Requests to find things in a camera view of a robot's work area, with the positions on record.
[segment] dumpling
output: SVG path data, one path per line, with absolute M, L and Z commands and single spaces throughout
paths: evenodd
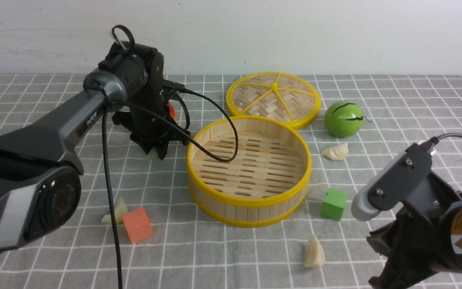
M 322 150 L 322 155 L 332 161 L 341 161 L 349 155 L 349 143 L 346 142 L 339 146 L 326 148 L 325 150 Z
M 117 224 L 122 223 L 122 216 L 128 214 L 128 206 L 124 202 L 123 198 L 120 197 L 115 203 L 114 212 L 115 221 L 117 222 Z M 101 224 L 111 225 L 111 216 L 109 214 L 103 216 L 103 218 L 101 219 Z
M 304 267 L 320 268 L 326 263 L 324 249 L 315 235 L 312 235 L 306 243 L 304 250 Z

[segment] green cube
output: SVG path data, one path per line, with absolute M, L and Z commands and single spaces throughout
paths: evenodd
M 322 211 L 320 214 L 327 218 L 332 218 L 336 221 L 341 220 L 341 215 L 345 209 L 345 203 L 349 196 L 347 193 L 340 192 L 334 189 L 328 189 L 326 192 L 326 198 L 322 204 Z

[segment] orange part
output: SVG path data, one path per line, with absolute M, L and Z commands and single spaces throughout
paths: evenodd
M 152 227 L 149 217 L 143 208 L 138 208 L 122 216 L 124 228 L 132 244 L 136 244 L 152 236 Z
M 169 108 L 170 116 L 172 117 L 172 119 L 176 119 L 176 111 L 174 110 L 174 106 L 172 106 L 170 102 L 168 103 L 168 108 Z

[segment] white wall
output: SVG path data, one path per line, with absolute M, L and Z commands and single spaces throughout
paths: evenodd
M 0 0 L 0 73 L 86 73 L 114 24 L 174 73 L 462 73 L 462 0 Z

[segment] orange cube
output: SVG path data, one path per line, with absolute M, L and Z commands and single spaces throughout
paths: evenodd
M 152 236 L 149 217 L 143 208 L 138 208 L 122 216 L 122 221 L 132 244 L 136 244 Z

